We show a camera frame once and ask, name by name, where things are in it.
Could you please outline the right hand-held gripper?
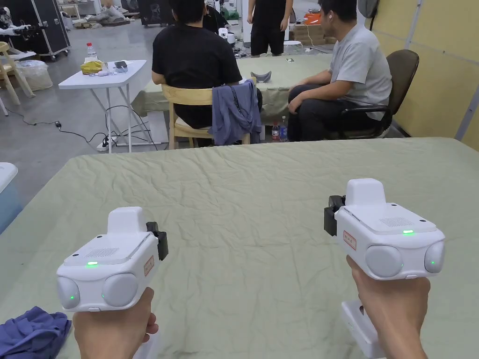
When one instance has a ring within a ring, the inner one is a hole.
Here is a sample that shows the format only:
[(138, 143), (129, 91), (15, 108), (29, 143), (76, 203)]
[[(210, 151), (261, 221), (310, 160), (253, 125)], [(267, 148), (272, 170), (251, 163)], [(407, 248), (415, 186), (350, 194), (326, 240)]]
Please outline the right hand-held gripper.
[[(387, 203), (376, 179), (352, 179), (344, 196), (332, 195), (324, 229), (361, 270), (374, 280), (430, 278), (441, 272), (444, 234), (430, 221)], [(369, 359), (386, 358), (362, 302), (343, 302), (342, 317)]]

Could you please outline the person's right hand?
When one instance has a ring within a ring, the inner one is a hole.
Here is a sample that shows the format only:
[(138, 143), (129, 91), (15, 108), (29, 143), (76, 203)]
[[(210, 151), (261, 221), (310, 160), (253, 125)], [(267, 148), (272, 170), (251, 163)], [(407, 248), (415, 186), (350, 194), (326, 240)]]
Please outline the person's right hand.
[(428, 310), (429, 279), (374, 280), (351, 257), (346, 260), (386, 358), (426, 359), (420, 335)]

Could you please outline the person's left hand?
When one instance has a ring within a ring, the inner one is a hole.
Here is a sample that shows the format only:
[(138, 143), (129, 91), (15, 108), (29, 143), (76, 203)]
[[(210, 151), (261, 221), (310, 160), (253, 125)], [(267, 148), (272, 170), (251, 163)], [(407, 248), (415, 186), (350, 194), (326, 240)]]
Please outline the person's left hand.
[(154, 290), (146, 287), (131, 308), (117, 311), (77, 312), (74, 337), (82, 359), (131, 359), (159, 326), (151, 312)]

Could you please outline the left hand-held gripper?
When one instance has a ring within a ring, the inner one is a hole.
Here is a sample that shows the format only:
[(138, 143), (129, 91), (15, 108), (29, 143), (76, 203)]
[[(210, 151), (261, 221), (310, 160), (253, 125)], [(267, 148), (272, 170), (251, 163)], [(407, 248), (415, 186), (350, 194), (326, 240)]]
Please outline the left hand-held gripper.
[(168, 255), (167, 234), (147, 222), (141, 207), (108, 216), (107, 231), (67, 257), (57, 270), (65, 311), (116, 312), (138, 303)]

